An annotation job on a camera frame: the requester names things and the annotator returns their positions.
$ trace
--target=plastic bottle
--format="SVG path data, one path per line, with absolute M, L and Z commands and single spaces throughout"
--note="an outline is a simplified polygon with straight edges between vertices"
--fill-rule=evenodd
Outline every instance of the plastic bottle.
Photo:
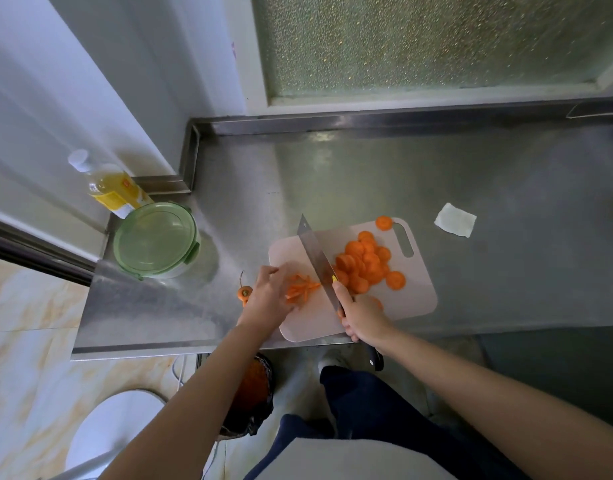
M 113 163 L 99 163 L 86 150 L 74 151 L 68 162 L 86 177 L 91 197 L 120 219 L 143 205 L 153 203 L 148 194 Z

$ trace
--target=hand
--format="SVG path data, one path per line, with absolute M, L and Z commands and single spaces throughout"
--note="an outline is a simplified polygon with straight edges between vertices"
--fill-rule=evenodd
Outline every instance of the hand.
M 341 282 L 334 282 L 333 289 L 346 314 L 346 317 L 341 318 L 342 325 L 353 342 L 362 340 L 378 347 L 382 339 L 396 330 L 371 298 L 359 295 L 356 297 L 357 301 L 354 301 Z
M 266 340 L 280 326 L 295 305 L 286 302 L 287 266 L 262 266 L 251 297 L 237 324 L 259 331 Z

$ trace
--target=jeans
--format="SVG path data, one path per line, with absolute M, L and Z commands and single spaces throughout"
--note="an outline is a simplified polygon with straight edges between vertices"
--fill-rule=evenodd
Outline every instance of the jeans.
M 440 428 L 373 374 L 327 366 L 320 383 L 337 423 L 338 439 L 382 441 L 426 454 L 460 480 L 527 478 L 476 432 L 471 441 L 464 428 L 456 435 Z M 299 416 L 284 415 L 269 452 L 245 480 L 256 478 L 295 438 L 332 439 L 333 434 Z

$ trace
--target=white sneaker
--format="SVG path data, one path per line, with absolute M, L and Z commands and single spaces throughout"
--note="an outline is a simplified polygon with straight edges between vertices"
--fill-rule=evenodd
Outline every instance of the white sneaker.
M 322 356 L 317 363 L 317 371 L 321 374 L 322 369 L 327 365 L 337 365 L 338 367 L 344 367 L 350 369 L 349 363 L 342 356 L 342 352 L 339 349 L 330 349 Z

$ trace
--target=cutting board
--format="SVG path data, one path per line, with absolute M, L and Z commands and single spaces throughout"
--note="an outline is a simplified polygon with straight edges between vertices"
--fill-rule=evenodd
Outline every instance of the cutting board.
M 409 225 L 402 219 L 393 218 L 393 222 L 400 224 L 406 231 L 413 249 L 413 256 L 408 258 L 404 256 L 393 229 L 380 231 L 375 227 L 374 221 L 350 227 L 315 231 L 315 234 L 326 257 L 334 264 L 335 256 L 344 252 L 347 242 L 357 239 L 360 231 L 371 231 L 380 246 L 386 246 L 391 250 L 389 266 L 391 270 L 399 271 L 406 276 L 406 286 L 401 290 L 393 291 L 386 286 L 385 281 L 382 281 L 378 285 L 371 286 L 367 295 L 374 296 L 382 302 L 384 313 L 391 320 L 431 313 L 438 304 L 438 297 L 413 233 Z M 308 274 L 312 280 L 319 281 L 298 236 L 274 242 L 269 249 L 269 263 L 271 266 L 288 263 L 291 273 Z M 324 290 L 313 293 L 300 310 L 291 312 L 279 329 L 284 338 L 291 342 L 318 339 L 344 332 L 336 311 Z

